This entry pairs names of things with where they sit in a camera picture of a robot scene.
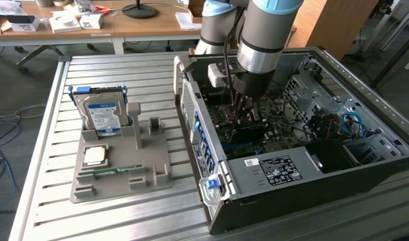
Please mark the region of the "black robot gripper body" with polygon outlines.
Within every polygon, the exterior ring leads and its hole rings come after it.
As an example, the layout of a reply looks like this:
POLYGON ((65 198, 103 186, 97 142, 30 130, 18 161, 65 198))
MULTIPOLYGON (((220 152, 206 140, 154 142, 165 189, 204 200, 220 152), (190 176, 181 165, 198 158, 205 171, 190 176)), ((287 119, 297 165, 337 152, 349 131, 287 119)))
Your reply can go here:
POLYGON ((274 70, 264 74, 253 72, 237 73, 234 77, 236 99, 246 96, 253 100, 261 100, 269 89, 274 73, 274 70))

